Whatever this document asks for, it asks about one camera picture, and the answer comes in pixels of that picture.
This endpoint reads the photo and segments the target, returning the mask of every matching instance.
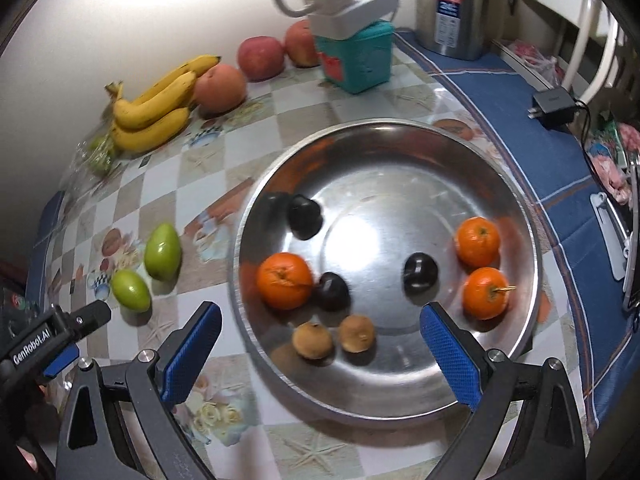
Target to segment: banana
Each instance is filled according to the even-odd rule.
[[[123,128],[129,130],[146,128],[171,110],[180,107],[181,103],[191,96],[195,83],[195,72],[187,72],[176,78],[158,95],[142,104],[135,105],[126,99],[116,99],[113,103],[113,116],[118,125]]]
[[[176,108],[143,130],[125,130],[116,121],[111,123],[113,143],[127,152],[148,152],[167,142],[189,121],[188,108]]]
[[[158,95],[162,90],[167,88],[176,78],[180,77],[182,74],[186,74],[187,72],[195,72],[196,76],[200,77],[209,70],[209,68],[216,66],[219,62],[220,56],[210,56],[209,54],[205,54],[203,56],[194,57],[184,65],[180,65],[178,68],[171,70],[171,72],[166,74],[155,85],[133,99],[131,104],[139,105],[149,101],[149,99]]]

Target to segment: power adapter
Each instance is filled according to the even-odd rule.
[[[574,98],[561,86],[536,92],[531,104],[529,119],[539,120],[547,130],[572,123],[579,108]]]

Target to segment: orange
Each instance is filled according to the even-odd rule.
[[[454,242],[460,260],[471,267],[486,267],[496,259],[500,250],[498,228],[481,216],[462,222]]]
[[[258,267],[256,283],[266,304],[291,310],[309,299],[314,278],[306,261],[297,254],[275,253]]]
[[[462,307],[478,319],[500,316],[507,308],[509,291],[507,279],[498,269],[481,267],[466,279],[462,289]]]

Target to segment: white power strip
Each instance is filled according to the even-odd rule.
[[[331,40],[346,40],[376,20],[395,12],[399,0],[303,0],[313,6],[311,32]]]

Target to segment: kettle label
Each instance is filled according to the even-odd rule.
[[[460,3],[462,0],[436,0],[434,41],[455,48],[460,33]]]

